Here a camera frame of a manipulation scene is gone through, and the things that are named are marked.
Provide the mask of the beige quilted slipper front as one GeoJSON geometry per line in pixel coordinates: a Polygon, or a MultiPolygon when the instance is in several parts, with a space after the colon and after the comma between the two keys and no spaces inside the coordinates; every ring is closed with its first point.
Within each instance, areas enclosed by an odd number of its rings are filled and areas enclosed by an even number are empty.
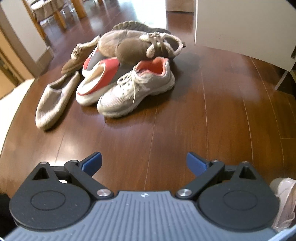
{"type": "Polygon", "coordinates": [[[48,84],[37,106],[35,124],[40,130],[50,129],[62,116],[80,81],[78,71],[67,73],[48,84]]]}

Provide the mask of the beige quilted slipper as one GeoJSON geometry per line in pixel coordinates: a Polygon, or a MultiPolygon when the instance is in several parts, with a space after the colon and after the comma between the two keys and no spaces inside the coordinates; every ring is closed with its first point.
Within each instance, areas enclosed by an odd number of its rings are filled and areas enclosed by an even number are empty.
{"type": "Polygon", "coordinates": [[[137,22],[137,21],[121,22],[112,28],[112,31],[114,31],[114,30],[135,30],[135,31],[142,31],[142,32],[146,32],[146,33],[152,33],[152,32],[160,32],[160,33],[168,33],[168,34],[171,33],[167,29],[152,28],[152,27],[149,27],[149,26],[147,26],[141,22],[137,22]]]}
{"type": "Polygon", "coordinates": [[[48,84],[37,106],[35,124],[40,130],[50,129],[62,116],[80,81],[78,71],[67,73],[48,84]]]}

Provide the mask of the white loafer front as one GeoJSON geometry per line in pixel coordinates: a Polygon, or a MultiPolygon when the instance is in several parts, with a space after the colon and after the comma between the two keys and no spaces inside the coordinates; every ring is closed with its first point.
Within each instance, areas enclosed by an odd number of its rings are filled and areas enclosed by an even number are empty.
{"type": "Polygon", "coordinates": [[[273,229],[281,232],[289,228],[295,219],[295,180],[292,178],[276,178],[269,186],[280,200],[280,207],[273,222],[273,229]]]}

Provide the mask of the red grey slipper front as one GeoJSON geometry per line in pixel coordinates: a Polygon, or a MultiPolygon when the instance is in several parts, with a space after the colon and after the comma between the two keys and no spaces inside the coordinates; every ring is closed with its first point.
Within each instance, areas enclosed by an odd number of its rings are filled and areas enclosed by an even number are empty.
{"type": "Polygon", "coordinates": [[[97,102],[100,96],[112,87],[119,65],[117,58],[107,58],[96,63],[90,75],[79,84],[76,101],[81,106],[90,106],[97,102]]]}

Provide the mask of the red grey slipper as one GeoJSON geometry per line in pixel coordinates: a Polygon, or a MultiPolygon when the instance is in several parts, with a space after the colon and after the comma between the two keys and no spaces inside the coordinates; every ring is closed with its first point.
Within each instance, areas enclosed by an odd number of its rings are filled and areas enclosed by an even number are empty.
{"type": "Polygon", "coordinates": [[[85,60],[83,67],[82,67],[82,76],[88,77],[91,73],[93,67],[103,58],[102,54],[100,53],[98,47],[96,47],[91,54],[85,60]]]}
{"type": "Polygon", "coordinates": [[[100,96],[112,87],[119,65],[117,58],[107,58],[96,63],[90,75],[79,84],[76,101],[81,106],[90,106],[97,102],[100,96]]]}

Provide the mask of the white sneaker coral lining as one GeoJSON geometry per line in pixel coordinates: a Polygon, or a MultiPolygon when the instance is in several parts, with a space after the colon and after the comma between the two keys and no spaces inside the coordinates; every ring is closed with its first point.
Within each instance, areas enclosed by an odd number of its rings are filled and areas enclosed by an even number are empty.
{"type": "Polygon", "coordinates": [[[97,110],[107,118],[119,118],[135,110],[147,96],[167,92],[174,85],[168,58],[142,60],[100,97],[97,110]]]}

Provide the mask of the red grey slipper back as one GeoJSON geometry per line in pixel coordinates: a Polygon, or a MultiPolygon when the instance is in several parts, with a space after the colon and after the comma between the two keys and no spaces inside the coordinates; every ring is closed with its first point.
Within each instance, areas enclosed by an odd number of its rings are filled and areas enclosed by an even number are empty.
{"type": "Polygon", "coordinates": [[[102,54],[100,53],[98,47],[96,47],[91,54],[85,60],[83,67],[82,67],[82,76],[88,77],[91,73],[93,67],[103,58],[102,54]]]}

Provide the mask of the brown fleece shoe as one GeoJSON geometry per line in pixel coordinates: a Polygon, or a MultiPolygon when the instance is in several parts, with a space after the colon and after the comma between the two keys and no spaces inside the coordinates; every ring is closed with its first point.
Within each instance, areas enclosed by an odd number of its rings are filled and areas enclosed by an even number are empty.
{"type": "Polygon", "coordinates": [[[85,60],[97,47],[100,35],[96,36],[92,41],[86,43],[78,43],[73,49],[70,59],[64,64],[61,74],[65,75],[78,71],[83,67],[85,60]]]}
{"type": "Polygon", "coordinates": [[[113,30],[102,35],[98,41],[98,49],[103,56],[116,57],[130,65],[156,57],[172,60],[185,47],[185,42],[180,38],[165,32],[113,30]]]}

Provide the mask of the white cabinet door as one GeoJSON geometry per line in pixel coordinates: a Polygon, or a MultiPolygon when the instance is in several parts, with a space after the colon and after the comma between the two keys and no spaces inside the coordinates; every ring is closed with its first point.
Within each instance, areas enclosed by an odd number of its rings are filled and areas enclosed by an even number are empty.
{"type": "Polygon", "coordinates": [[[288,1],[197,1],[195,43],[291,71],[295,8],[288,1]]]}

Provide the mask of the wooden dining table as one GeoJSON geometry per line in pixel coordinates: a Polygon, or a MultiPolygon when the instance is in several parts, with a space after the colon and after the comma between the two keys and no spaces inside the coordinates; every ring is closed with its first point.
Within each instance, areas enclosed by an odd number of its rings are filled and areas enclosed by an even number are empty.
{"type": "Polygon", "coordinates": [[[65,14],[62,14],[65,8],[69,8],[70,13],[75,12],[80,19],[86,16],[84,1],[24,1],[24,3],[37,23],[53,17],[63,31],[67,28],[65,14]]]}

